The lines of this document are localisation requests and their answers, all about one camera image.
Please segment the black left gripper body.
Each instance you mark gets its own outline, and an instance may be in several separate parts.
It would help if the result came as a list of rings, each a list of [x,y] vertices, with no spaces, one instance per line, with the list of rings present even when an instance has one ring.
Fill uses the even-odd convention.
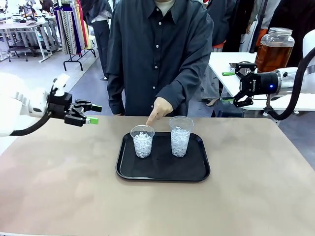
[[[50,118],[64,119],[72,104],[72,94],[65,92],[63,96],[49,95],[48,114]]]

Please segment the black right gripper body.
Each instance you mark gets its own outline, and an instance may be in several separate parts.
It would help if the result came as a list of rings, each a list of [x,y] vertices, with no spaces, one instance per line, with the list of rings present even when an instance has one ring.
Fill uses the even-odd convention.
[[[279,79],[276,72],[249,73],[240,80],[240,91],[245,95],[274,94],[278,86]]]

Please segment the person's left hand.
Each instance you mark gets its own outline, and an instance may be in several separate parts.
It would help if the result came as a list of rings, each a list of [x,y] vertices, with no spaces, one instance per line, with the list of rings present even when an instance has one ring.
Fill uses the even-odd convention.
[[[146,121],[146,126],[152,126],[156,120],[161,119],[171,112],[173,112],[172,105],[164,98],[157,97],[154,102],[153,110]]]

